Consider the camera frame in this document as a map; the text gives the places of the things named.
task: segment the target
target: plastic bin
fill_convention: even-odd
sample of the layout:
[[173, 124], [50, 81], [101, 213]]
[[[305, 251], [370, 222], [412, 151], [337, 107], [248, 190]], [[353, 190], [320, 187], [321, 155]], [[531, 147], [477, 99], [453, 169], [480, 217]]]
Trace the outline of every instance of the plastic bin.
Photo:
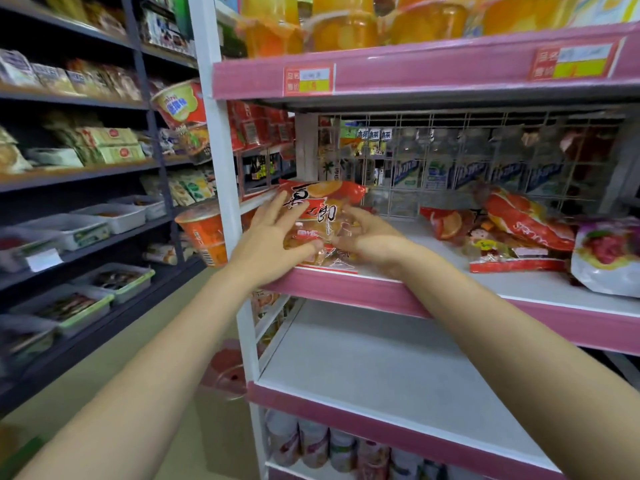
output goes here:
[[17, 273], [28, 267], [27, 257], [34, 256], [50, 249], [62, 250], [57, 234], [52, 231], [27, 229], [20, 227], [0, 228], [0, 241], [9, 244], [7, 239], [18, 238], [23, 244], [16, 243], [12, 247], [3, 246], [0, 250], [0, 269], [7, 273]]
[[160, 197], [151, 195], [130, 195], [128, 197], [115, 198], [110, 203], [123, 203], [125, 205], [135, 205], [141, 209], [145, 209], [148, 221], [159, 219], [166, 215], [166, 206], [164, 200]]
[[55, 322], [57, 329], [65, 335], [75, 335], [78, 331], [82, 330], [87, 325], [100, 320], [103, 316], [109, 313], [111, 302], [113, 301], [113, 295], [110, 292], [100, 290], [100, 288], [93, 288], [89, 286], [77, 286], [71, 284], [64, 284], [57, 286], [46, 293], [37, 295], [27, 301], [22, 302], [20, 305], [16, 305], [9, 310], [12, 315], [34, 315], [44, 307], [51, 305], [53, 302], [60, 298], [65, 298], [73, 293], [81, 293], [89, 298], [96, 299], [97, 302], [85, 308], [80, 313], [73, 315], [72, 317], [64, 320], [63, 322]]
[[[84, 209], [74, 210], [71, 213], [97, 217], [102, 222], [107, 222], [109, 229], [114, 234], [122, 234], [143, 226], [147, 222], [145, 209], [122, 203], [99, 203]], [[108, 215], [99, 216], [98, 214], [112, 214], [114, 217], [108, 217]]]
[[7, 342], [8, 355], [3, 364], [3, 375], [18, 371], [53, 345], [56, 323], [30, 315], [0, 315], [2, 333], [35, 333], [21, 344]]
[[[110, 271], [133, 271], [136, 273], [140, 273], [141, 276], [137, 280], [129, 283], [127, 286], [119, 290], [109, 290], [92, 285], [93, 280], [100, 273]], [[153, 275], [155, 275], [155, 273], [156, 272], [153, 269], [148, 267], [130, 266], [128, 264], [118, 264], [111, 262], [100, 266], [99, 268], [94, 269], [89, 273], [83, 274], [82, 276], [71, 281], [71, 283], [78, 286], [89, 286], [100, 291], [111, 293], [114, 296], [113, 302], [117, 305], [120, 305], [149, 288], [149, 286], [151, 286], [151, 278], [153, 277]]]
[[58, 237], [58, 244], [68, 251], [85, 248], [111, 235], [103, 218], [74, 214], [55, 214], [25, 222], [17, 227], [53, 231]]

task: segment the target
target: beige tile floor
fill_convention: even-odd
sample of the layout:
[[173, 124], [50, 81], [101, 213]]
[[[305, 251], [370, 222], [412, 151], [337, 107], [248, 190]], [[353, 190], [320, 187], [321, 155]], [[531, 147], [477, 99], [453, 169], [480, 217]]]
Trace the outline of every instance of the beige tile floor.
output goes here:
[[[123, 332], [78, 363], [58, 380], [3, 420], [21, 436], [50, 438], [109, 379], [189, 302], [211, 272], [205, 271], [165, 298]], [[227, 332], [236, 337], [235, 324]], [[156, 480], [257, 480], [249, 409], [243, 401], [225, 403], [212, 394], [197, 393]]]

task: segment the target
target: metal grid back panel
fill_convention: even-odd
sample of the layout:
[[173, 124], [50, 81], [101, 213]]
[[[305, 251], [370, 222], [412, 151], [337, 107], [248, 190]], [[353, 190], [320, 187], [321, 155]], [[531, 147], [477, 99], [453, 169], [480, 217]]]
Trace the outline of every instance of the metal grid back panel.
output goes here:
[[477, 207], [476, 182], [568, 215], [593, 213], [624, 120], [623, 108], [602, 106], [328, 114], [319, 119], [319, 177], [365, 185], [363, 205], [383, 216]]

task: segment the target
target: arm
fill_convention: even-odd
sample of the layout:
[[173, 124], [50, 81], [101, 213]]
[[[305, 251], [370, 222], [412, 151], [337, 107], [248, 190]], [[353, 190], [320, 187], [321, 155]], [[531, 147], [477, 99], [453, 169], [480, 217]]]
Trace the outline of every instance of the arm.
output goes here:
[[314, 254], [282, 242], [306, 206], [277, 223], [282, 193], [260, 208], [229, 264], [27, 465], [19, 480], [152, 478], [220, 337], [254, 289]]
[[565, 475], [640, 478], [640, 394], [635, 389], [379, 217], [361, 209], [349, 212], [364, 234], [340, 238], [336, 245], [405, 282]]

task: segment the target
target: shelf upright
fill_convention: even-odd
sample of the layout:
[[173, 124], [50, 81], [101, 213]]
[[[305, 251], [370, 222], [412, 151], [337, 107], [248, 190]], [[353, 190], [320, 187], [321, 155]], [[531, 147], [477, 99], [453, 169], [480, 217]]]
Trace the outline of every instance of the shelf upright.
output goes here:
[[[242, 236], [242, 224], [240, 220], [240, 204], [236, 186], [236, 169], [234, 166], [234, 154], [231, 145], [231, 133], [227, 115], [227, 102], [216, 100], [213, 97], [211, 81], [213, 64], [222, 61], [220, 53], [220, 39], [218, 34], [217, 12], [214, 0], [189, 0], [191, 23], [198, 54], [198, 69], [202, 81], [202, 99], [204, 101], [211, 140], [211, 154], [213, 169], [216, 174], [216, 186], [218, 200], [220, 202], [220, 215], [224, 227], [227, 255], [235, 249]], [[256, 350], [255, 328], [251, 302], [245, 301], [237, 317], [238, 334], [244, 339], [240, 340], [244, 374], [247, 383], [258, 380], [260, 366]], [[266, 478], [266, 431], [263, 428], [264, 421], [258, 405], [250, 403], [251, 421], [255, 448], [261, 478]]]
[[121, 2], [126, 17], [127, 34], [132, 45], [133, 60], [136, 66], [136, 72], [138, 73], [138, 80], [140, 81], [140, 91], [142, 92], [142, 97], [144, 98], [144, 100], [148, 102], [147, 126], [149, 134], [151, 136], [154, 158], [159, 165], [160, 186], [162, 189], [164, 204], [169, 215], [172, 218], [171, 241], [173, 246], [175, 247], [175, 254], [178, 258], [178, 266], [183, 267], [184, 255], [181, 252], [182, 245], [180, 243], [178, 224], [176, 224], [176, 222], [173, 220], [173, 218], [175, 218], [176, 216], [176, 209], [173, 208], [173, 199], [169, 190], [169, 179], [166, 174], [166, 164], [162, 153], [162, 147], [160, 146], [160, 133], [156, 123], [156, 114], [151, 104], [151, 87], [149, 85], [149, 79], [147, 77], [145, 61], [142, 57], [142, 41], [140, 39], [140, 31], [138, 30], [138, 22], [136, 21], [136, 17], [133, 11], [133, 1], [121, 0]]

